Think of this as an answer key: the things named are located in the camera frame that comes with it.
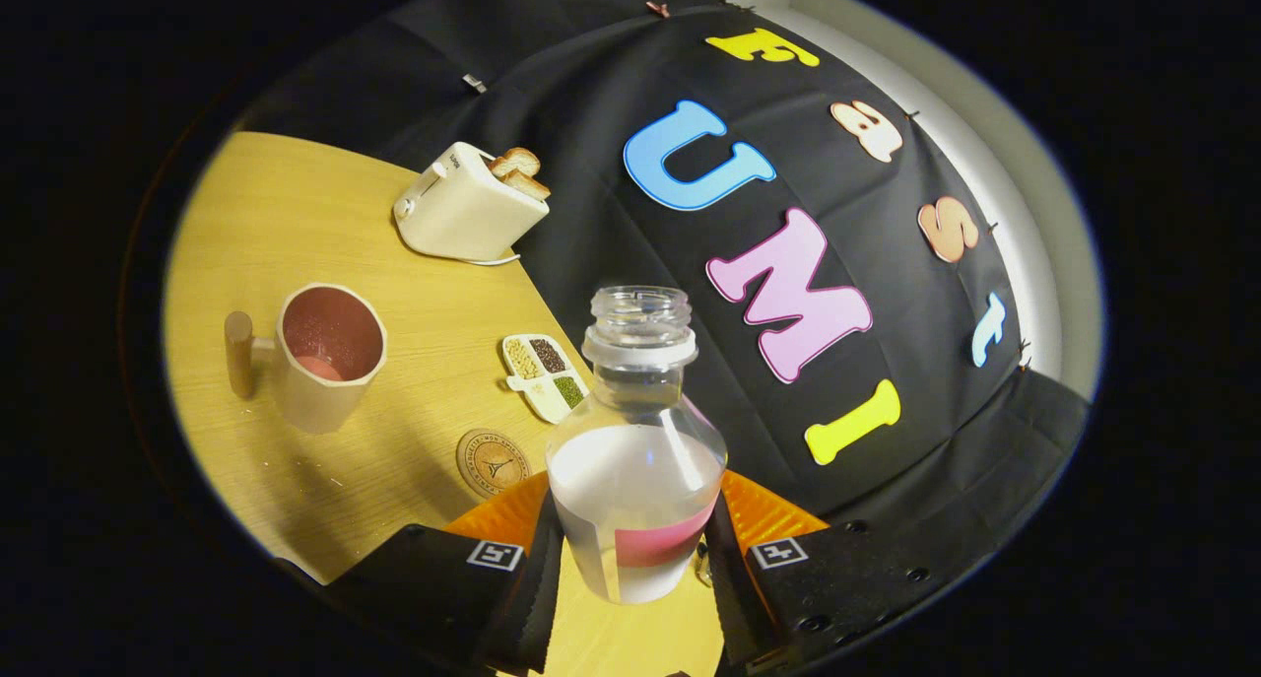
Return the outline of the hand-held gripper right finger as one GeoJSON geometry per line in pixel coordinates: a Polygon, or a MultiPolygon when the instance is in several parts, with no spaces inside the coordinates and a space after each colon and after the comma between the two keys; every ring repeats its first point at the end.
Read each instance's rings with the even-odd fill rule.
{"type": "Polygon", "coordinates": [[[924,608],[986,556],[963,499],[876,495],[822,519],[725,472],[705,528],[735,673],[801,673],[924,608]]]}

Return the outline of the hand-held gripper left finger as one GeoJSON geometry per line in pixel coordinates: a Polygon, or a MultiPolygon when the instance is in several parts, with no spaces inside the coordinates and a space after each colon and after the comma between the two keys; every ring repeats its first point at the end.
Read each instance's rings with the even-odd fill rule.
{"type": "Polygon", "coordinates": [[[445,528],[397,529],[325,593],[427,658],[527,676],[549,662],[561,564],[559,512],[536,472],[445,528]]]}

